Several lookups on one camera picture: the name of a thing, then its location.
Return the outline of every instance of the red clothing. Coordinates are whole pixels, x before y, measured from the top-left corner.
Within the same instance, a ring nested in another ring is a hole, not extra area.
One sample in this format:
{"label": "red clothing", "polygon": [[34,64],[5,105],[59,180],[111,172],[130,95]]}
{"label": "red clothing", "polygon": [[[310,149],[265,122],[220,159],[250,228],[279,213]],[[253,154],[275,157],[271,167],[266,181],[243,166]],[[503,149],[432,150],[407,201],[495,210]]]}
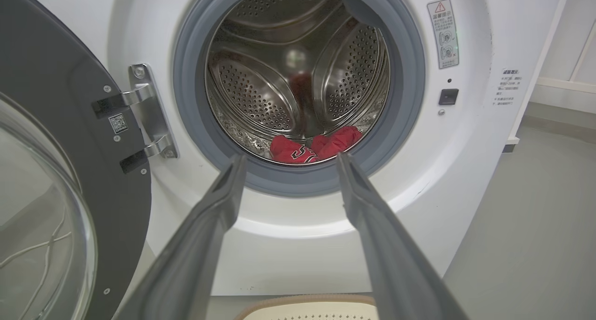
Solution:
{"label": "red clothing", "polygon": [[331,137],[317,135],[312,140],[311,148],[319,156],[319,160],[328,159],[356,144],[362,134],[356,127],[343,127]]}
{"label": "red clothing", "polygon": [[277,135],[271,142],[271,157],[281,163],[314,163],[319,157],[306,146],[287,139],[284,135]]}

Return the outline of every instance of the white cord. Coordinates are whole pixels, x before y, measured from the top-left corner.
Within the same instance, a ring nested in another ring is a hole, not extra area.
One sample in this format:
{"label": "white cord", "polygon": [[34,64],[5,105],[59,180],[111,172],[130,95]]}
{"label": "white cord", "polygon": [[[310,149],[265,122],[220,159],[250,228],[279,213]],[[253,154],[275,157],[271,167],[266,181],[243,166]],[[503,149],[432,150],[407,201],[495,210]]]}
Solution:
{"label": "white cord", "polygon": [[43,282],[45,282],[45,278],[47,277],[47,272],[49,271],[49,256],[50,256],[50,253],[52,250],[52,245],[54,245],[56,234],[62,227],[62,223],[64,223],[65,217],[66,217],[66,207],[64,207],[64,210],[62,211],[62,221],[60,221],[60,223],[58,224],[58,226],[52,233],[51,237],[49,237],[49,241],[47,242],[47,250],[45,252],[45,267],[43,269],[43,275],[41,276],[41,281],[39,282],[39,285],[35,289],[34,294],[31,296],[31,299],[29,299],[29,302],[27,303],[27,306],[23,310],[23,313],[21,313],[21,316],[19,316],[19,320],[23,320],[25,314],[27,314],[27,311],[29,311],[29,308],[31,308],[31,305],[34,303],[35,297],[37,297],[39,290],[41,290],[41,286],[43,286]]}
{"label": "white cord", "polygon": [[[62,235],[61,237],[59,237],[57,239],[54,239],[54,242],[60,241],[61,239],[65,239],[65,238],[69,237],[70,234],[71,234],[71,232],[69,231],[68,233]],[[29,248],[24,248],[20,252],[15,252],[11,256],[8,256],[5,260],[0,261],[0,269],[2,269],[3,267],[5,267],[6,265],[8,265],[8,263],[10,263],[13,259],[17,258],[18,256],[21,256],[22,254],[24,254],[26,252],[30,252],[33,249],[37,249],[40,246],[45,246],[45,245],[48,245],[48,244],[49,244],[49,241],[45,241],[43,243],[30,246]]]}

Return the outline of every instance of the gray floor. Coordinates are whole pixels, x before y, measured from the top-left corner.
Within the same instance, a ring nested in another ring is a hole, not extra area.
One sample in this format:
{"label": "gray floor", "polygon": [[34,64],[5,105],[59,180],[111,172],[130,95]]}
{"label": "gray floor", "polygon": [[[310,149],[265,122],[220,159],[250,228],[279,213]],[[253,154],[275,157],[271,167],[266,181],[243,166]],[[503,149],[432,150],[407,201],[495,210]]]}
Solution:
{"label": "gray floor", "polygon": [[[521,127],[445,275],[471,319],[596,318],[596,145]],[[133,283],[154,256],[143,251]],[[232,320],[269,297],[212,297]]]}

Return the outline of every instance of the warning triangle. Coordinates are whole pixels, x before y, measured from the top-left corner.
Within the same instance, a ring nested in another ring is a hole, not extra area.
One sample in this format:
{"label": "warning triangle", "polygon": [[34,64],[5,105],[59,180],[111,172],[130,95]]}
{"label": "warning triangle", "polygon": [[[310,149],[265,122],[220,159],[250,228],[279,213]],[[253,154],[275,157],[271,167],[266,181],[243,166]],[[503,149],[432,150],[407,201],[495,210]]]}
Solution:
{"label": "warning triangle", "polygon": [[444,12],[445,11],[445,7],[443,6],[442,2],[439,2],[439,5],[437,6],[437,8],[434,10],[435,13],[439,13],[439,12]]}

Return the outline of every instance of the qr code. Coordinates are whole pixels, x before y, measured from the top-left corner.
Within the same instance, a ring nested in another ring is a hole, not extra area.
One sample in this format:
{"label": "qr code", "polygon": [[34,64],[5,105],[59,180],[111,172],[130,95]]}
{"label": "qr code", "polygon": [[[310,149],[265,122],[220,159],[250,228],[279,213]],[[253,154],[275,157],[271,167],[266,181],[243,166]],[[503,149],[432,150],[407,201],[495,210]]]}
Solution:
{"label": "qr code", "polygon": [[122,115],[122,113],[110,117],[110,124],[112,125],[112,129],[114,130],[115,134],[119,134],[122,131],[128,129],[128,126],[126,125],[126,121],[124,120],[124,116]]}

